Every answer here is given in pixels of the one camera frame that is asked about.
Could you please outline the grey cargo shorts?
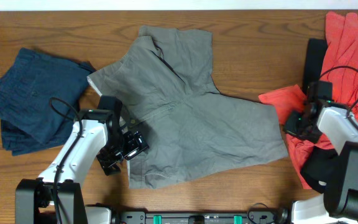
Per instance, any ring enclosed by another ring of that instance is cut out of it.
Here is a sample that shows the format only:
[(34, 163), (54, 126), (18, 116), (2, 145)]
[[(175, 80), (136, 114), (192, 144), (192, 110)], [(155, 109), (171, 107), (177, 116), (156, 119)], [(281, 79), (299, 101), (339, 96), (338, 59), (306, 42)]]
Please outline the grey cargo shorts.
[(128, 164), (132, 189), (158, 189), (287, 156), (275, 108), (222, 95), (213, 79), (213, 35), (143, 26), (119, 61), (88, 77), (149, 148)]

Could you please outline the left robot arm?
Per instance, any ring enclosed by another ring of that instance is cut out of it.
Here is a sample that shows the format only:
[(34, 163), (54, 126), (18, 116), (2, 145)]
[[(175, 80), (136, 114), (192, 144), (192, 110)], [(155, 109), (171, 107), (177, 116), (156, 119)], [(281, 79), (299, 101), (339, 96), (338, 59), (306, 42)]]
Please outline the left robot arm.
[(149, 148), (121, 117), (122, 102), (103, 95), (98, 107), (74, 112), (73, 130), (55, 160), (36, 179), (22, 179), (15, 192), (16, 223), (120, 223), (113, 209), (85, 205), (81, 187), (94, 161), (106, 175), (118, 163)]

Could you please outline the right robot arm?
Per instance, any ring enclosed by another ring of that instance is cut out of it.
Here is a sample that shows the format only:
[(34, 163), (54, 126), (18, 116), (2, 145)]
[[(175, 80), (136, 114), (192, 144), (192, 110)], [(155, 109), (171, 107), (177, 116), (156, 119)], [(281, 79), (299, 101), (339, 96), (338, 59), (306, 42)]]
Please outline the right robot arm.
[(330, 82), (310, 83), (303, 112), (293, 111), (284, 125), (287, 134), (312, 143), (325, 134), (338, 154), (324, 193), (293, 203), (292, 223), (358, 223), (358, 122), (334, 102), (332, 90)]

